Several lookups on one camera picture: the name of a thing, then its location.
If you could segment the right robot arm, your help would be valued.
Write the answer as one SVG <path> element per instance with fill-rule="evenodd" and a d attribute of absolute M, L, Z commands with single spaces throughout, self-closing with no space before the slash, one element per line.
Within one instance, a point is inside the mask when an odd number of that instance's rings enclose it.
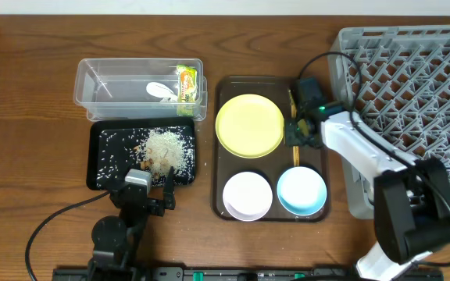
<path fill-rule="evenodd" d="M 450 244 L 450 184 L 441 161 L 395 149 L 338 102 L 293 101 L 285 137 L 290 146 L 337 152 L 373 188 L 377 242 L 355 264 L 354 280 L 400 279 Z"/>

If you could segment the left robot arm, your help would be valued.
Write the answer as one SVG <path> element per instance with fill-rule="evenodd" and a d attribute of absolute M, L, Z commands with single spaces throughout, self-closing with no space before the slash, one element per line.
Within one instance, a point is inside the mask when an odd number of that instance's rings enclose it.
<path fill-rule="evenodd" d="M 163 198 L 148 196 L 151 175 L 130 169 L 124 178 L 105 182 L 109 199 L 120 210 L 117 216 L 97 221 L 91 231 L 93 257 L 88 264 L 88 280 L 148 280 L 151 273 L 137 263 L 141 237 L 151 215 L 164 216 L 176 206 L 174 168 L 171 167 L 163 188 Z"/>

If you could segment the wooden chopstick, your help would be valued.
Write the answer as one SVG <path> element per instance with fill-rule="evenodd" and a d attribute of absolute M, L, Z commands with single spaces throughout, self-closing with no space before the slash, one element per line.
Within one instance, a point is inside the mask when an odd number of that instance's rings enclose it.
<path fill-rule="evenodd" d="M 299 146 L 293 147 L 293 165 L 294 166 L 300 165 Z"/>
<path fill-rule="evenodd" d="M 294 96 L 291 93 L 291 90 L 288 89 L 288 95 L 289 95 L 289 99 L 290 99 L 290 106 L 291 106 L 291 118 L 295 119 L 297 116 L 297 108 L 296 108 L 296 103 L 294 100 Z"/>

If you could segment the light blue bowl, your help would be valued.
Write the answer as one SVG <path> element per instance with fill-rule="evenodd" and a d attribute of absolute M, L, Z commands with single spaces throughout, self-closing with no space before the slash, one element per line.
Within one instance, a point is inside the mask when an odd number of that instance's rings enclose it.
<path fill-rule="evenodd" d="M 292 167 L 277 181 L 277 197 L 282 206 L 294 215 L 316 214 L 325 205 L 327 195 L 323 177 L 308 167 Z"/>

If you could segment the green orange snack wrapper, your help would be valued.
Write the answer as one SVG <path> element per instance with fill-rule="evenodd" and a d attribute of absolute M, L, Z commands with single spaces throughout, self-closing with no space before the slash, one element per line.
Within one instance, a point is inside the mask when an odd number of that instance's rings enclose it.
<path fill-rule="evenodd" d="M 186 65 L 177 65 L 178 98 L 177 114 L 191 117 L 194 115 L 198 97 L 198 71 Z"/>

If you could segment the yellow plate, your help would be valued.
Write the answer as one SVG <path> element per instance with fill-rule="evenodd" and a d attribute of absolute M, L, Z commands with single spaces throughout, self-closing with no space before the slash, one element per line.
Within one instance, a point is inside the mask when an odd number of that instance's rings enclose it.
<path fill-rule="evenodd" d="M 240 158 L 261 158 L 284 138 L 284 116 L 270 99 L 238 95 L 220 107 L 215 121 L 220 144 Z"/>

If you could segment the white napkin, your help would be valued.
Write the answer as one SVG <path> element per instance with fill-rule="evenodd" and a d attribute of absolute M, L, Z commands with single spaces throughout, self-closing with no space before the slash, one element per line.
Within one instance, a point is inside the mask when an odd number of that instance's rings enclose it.
<path fill-rule="evenodd" d="M 158 82 L 150 82 L 146 86 L 146 91 L 152 97 L 159 98 L 160 102 L 177 102 L 178 96 L 166 85 Z"/>

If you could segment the white bowl with food scraps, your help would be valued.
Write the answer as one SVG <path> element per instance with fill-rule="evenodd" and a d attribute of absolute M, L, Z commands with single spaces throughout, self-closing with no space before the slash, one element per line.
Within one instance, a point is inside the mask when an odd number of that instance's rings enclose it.
<path fill-rule="evenodd" d="M 241 172 L 225 183 L 222 199 L 233 218 L 253 222 L 270 210 L 273 191 L 269 182 L 258 173 Z"/>

